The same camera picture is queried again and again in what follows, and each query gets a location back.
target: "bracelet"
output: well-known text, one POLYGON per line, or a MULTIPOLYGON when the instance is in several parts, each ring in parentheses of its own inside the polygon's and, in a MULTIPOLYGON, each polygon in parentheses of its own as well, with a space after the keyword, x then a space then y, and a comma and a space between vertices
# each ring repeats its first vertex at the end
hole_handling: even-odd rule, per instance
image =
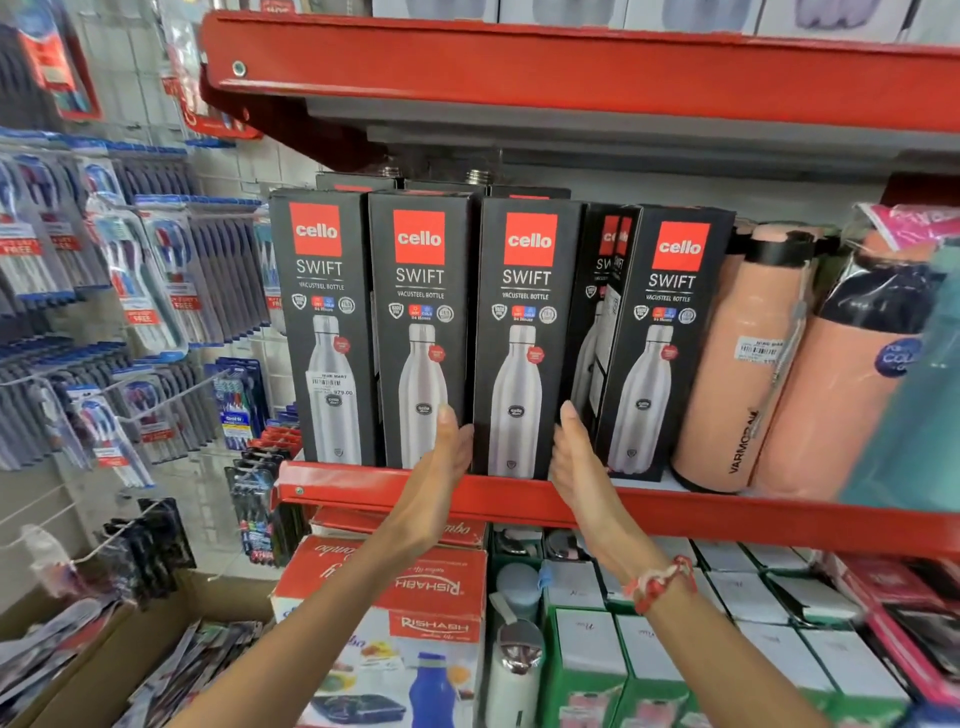
POLYGON ((669 568, 646 571, 631 581, 624 587, 623 595, 634 601, 637 614, 644 615, 678 575, 682 576, 696 593, 697 582, 693 579, 693 564, 685 556, 677 556, 669 568))

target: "teal bottle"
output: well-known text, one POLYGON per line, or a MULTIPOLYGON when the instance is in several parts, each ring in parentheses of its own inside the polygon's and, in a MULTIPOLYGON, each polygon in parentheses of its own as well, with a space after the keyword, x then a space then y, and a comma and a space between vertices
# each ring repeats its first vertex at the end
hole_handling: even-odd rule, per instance
POLYGON ((920 357, 890 398, 842 502, 960 512, 960 237, 947 240, 930 267, 946 278, 920 357))

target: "blue water bottle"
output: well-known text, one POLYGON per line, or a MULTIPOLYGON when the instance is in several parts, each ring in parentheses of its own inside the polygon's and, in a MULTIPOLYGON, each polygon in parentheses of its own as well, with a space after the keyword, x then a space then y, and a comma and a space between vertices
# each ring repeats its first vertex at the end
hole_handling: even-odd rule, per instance
POLYGON ((845 503, 960 511, 960 237, 944 243, 930 268, 946 278, 923 349, 853 468, 845 503))
POLYGON ((446 657, 421 652, 418 661, 417 679, 410 686, 412 728, 453 728, 457 691, 446 679, 446 657))

